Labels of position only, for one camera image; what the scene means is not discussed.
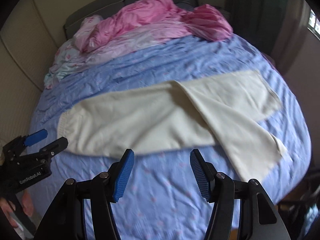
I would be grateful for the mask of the person's left hand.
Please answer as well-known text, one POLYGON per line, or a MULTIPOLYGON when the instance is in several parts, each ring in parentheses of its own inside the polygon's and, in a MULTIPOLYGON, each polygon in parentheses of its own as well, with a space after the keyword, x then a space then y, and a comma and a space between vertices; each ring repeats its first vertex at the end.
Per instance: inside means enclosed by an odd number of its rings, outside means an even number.
POLYGON ((20 239, 33 239, 36 227, 31 220, 34 213, 34 205, 28 190, 18 194, 16 197, 5 195, 1 192, 1 213, 5 217, 2 221, 7 221, 7 229, 14 233, 9 236, 19 237, 20 239))

